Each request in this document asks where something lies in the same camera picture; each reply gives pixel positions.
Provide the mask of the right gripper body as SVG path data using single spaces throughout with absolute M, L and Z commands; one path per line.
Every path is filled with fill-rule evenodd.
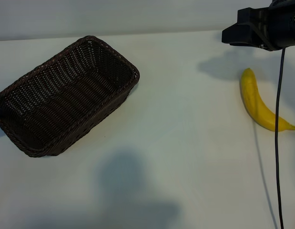
M 256 9 L 258 32 L 255 45 L 268 51 L 295 46 L 295 5 L 272 5 Z

